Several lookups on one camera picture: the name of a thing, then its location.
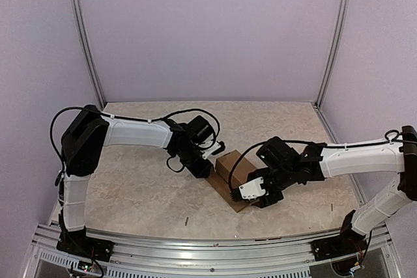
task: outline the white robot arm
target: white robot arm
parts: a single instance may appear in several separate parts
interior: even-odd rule
[[[282,200],[282,191],[295,183],[306,184],[344,174],[397,174],[366,205],[347,214],[338,237],[312,243],[316,260],[363,249],[366,234],[402,207],[417,201],[417,133],[413,127],[404,126],[401,133],[389,131],[384,139],[375,141],[349,145],[307,144],[303,153],[298,154],[279,137],[263,143],[257,155],[268,167],[250,173],[248,182],[238,188],[229,185],[234,200],[256,199],[255,204],[263,208]],[[344,270],[354,267],[348,263]]]
[[[86,237],[84,220],[87,186],[98,166],[103,146],[139,145],[166,149],[169,159],[178,156],[183,168],[196,178],[210,175],[213,165],[207,158],[224,151],[225,146],[223,142],[217,142],[218,132],[200,115],[189,123],[177,124],[169,118],[173,114],[144,120],[99,112],[93,105],[78,109],[81,112],[61,138],[59,156],[64,168],[57,183],[62,232],[57,248],[81,256],[85,256],[85,251],[94,251],[95,258],[108,260],[112,243]],[[201,109],[186,111],[206,112]]]

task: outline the cardboard box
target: cardboard box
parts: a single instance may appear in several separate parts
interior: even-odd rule
[[[227,179],[229,173],[240,157],[239,151],[232,151],[224,156],[219,157],[216,160],[216,170],[213,170],[208,178],[207,182],[217,191],[217,193],[229,204],[229,206],[237,213],[247,207],[249,204],[246,202],[233,202],[230,196],[229,185]],[[240,161],[239,165],[233,173],[232,184],[237,188],[239,185],[246,183],[246,179],[250,172],[256,170],[256,167],[250,163],[246,158]]]

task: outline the wire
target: wire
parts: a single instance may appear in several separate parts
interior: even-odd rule
[[[394,133],[394,137],[393,138],[389,138],[389,135]],[[402,135],[402,133],[400,133],[398,130],[388,130],[385,134],[384,134],[384,138],[385,141],[379,141],[376,143],[360,143],[357,145],[334,145],[334,146],[324,146],[323,148],[325,149],[341,149],[341,148],[361,148],[364,146],[381,146],[381,145],[386,145],[387,143],[410,143],[413,145],[417,145],[417,141],[411,141],[411,140],[402,140],[402,139],[398,139],[398,137]]]
[[[171,166],[169,166],[169,161],[172,160],[173,158],[175,158],[174,156],[170,156],[167,159],[167,167],[172,170],[174,173],[181,173],[184,169],[185,169],[185,165],[182,165],[182,167],[180,169],[174,170]]]
[[[364,253],[362,252],[362,249],[360,248],[360,247],[358,247],[357,245],[355,245],[356,246],[356,249],[358,250],[358,252],[359,252],[359,255],[360,255],[360,261],[361,262],[363,262],[363,260],[364,260]]]
[[[253,146],[250,146],[249,148],[247,148],[247,149],[245,150],[245,152],[243,152],[243,153],[239,156],[239,158],[236,160],[235,164],[233,164],[233,167],[232,167],[232,169],[231,169],[231,171],[230,171],[230,173],[229,173],[229,178],[227,179],[227,183],[228,183],[228,185],[229,185],[230,192],[233,192],[232,177],[233,177],[233,173],[234,173],[235,169],[237,168],[237,165],[240,163],[240,161],[242,161],[242,160],[243,160],[243,158],[245,157],[245,155],[246,155],[246,154],[247,154],[250,150],[252,150],[252,149],[256,148],[257,146],[261,146],[261,145],[263,145],[264,143],[266,143],[266,141],[262,141],[262,142],[260,142],[260,143],[256,143],[256,144],[254,144]]]
[[[133,121],[136,121],[136,122],[158,122],[160,120],[166,120],[167,118],[172,117],[174,115],[179,115],[179,114],[183,114],[183,113],[187,113],[187,112],[194,112],[194,111],[202,112],[202,113],[205,113],[205,114],[207,114],[208,116],[210,116],[211,118],[214,119],[214,121],[217,124],[217,132],[213,134],[214,138],[213,138],[212,144],[208,147],[205,147],[205,148],[199,147],[200,150],[206,150],[208,148],[211,148],[216,143],[217,137],[219,136],[219,133],[220,133],[220,122],[219,122],[219,120],[212,113],[210,113],[206,110],[203,110],[203,109],[198,109],[198,108],[174,111],[174,112],[172,112],[172,113],[170,113],[170,114],[168,114],[164,117],[159,117],[159,118],[154,118],[154,119],[148,120],[148,119],[145,119],[145,118],[125,117],[125,116],[122,116],[122,115],[110,115],[110,114],[105,113],[105,112],[100,112],[100,111],[95,111],[95,110],[92,110],[92,109],[87,109],[86,107],[66,107],[66,108],[60,110],[57,114],[55,114],[55,116],[53,117],[53,119],[51,121],[51,125],[50,125],[51,145],[52,145],[55,153],[58,155],[59,160],[61,161],[61,170],[59,171],[59,173],[57,175],[57,178],[55,179],[55,187],[58,186],[59,181],[61,179],[61,175],[62,175],[63,172],[65,172],[65,161],[64,161],[61,153],[58,151],[58,148],[55,144],[55,141],[53,140],[53,126],[55,124],[55,121],[57,120],[57,118],[61,114],[63,114],[64,112],[73,111],[73,110],[86,111],[86,112],[94,113],[94,114],[97,114],[97,115],[100,115],[100,116],[103,116],[103,117],[116,118],[116,119],[119,119],[119,120],[133,120]]]
[[[219,136],[219,133],[220,133],[220,122],[212,113],[210,113],[210,112],[208,112],[204,109],[192,108],[192,109],[185,109],[185,110],[172,112],[172,113],[162,117],[162,119],[170,118],[170,117],[173,117],[174,115],[188,113],[188,112],[202,112],[204,114],[207,114],[209,117],[211,117],[216,122],[217,132],[213,134],[213,142],[211,143],[210,146],[206,146],[205,148],[199,147],[199,149],[200,150],[207,150],[207,149],[211,148],[212,146],[214,146],[214,144],[217,141],[217,137]]]
[[[70,238],[70,240],[72,241],[73,244],[76,245],[76,247],[82,252],[84,253],[89,259],[91,259],[91,262],[95,263],[98,268],[100,268],[101,271],[101,275],[99,276],[99,278],[103,278],[104,277],[104,270],[103,267],[96,261],[96,259],[94,258],[94,255],[89,256],[89,254],[87,252],[85,252],[85,250],[80,247],[70,236],[70,233],[68,231],[66,231],[66,235],[68,236],[68,238]]]
[[[350,272],[349,272],[349,273],[346,273],[346,275],[345,275],[345,274],[343,274],[343,276],[342,276],[342,275],[340,275],[340,274],[338,274],[338,273],[336,273],[336,270],[334,269],[333,265],[334,265],[334,264],[337,264],[337,262],[335,262],[335,263],[330,262],[329,264],[330,264],[330,268],[332,269],[333,273],[334,273],[336,276],[341,277],[341,278],[352,278],[352,274],[351,274]]]
[[[304,141],[304,140],[292,140],[292,139],[283,139],[284,143],[300,143],[301,145],[315,145],[315,146],[321,146],[319,143],[315,143],[313,141]]]
[[[371,244],[371,239],[372,239],[372,230],[369,233],[369,239],[367,240],[366,250],[365,250],[365,253],[362,257],[362,261],[361,261],[360,265],[362,265],[364,263],[364,260],[365,260],[366,254],[367,254],[367,250],[369,249],[369,245]]]

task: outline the lavender wall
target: lavender wall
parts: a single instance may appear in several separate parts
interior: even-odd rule
[[[57,196],[51,118],[94,94],[69,0],[0,0],[0,8],[0,273],[17,277]]]
[[[81,2],[109,101],[313,101],[339,0]]]
[[[417,0],[350,0],[324,115],[342,142],[417,128]],[[392,175],[359,176],[372,198]],[[417,272],[417,206],[388,221],[406,277]]]

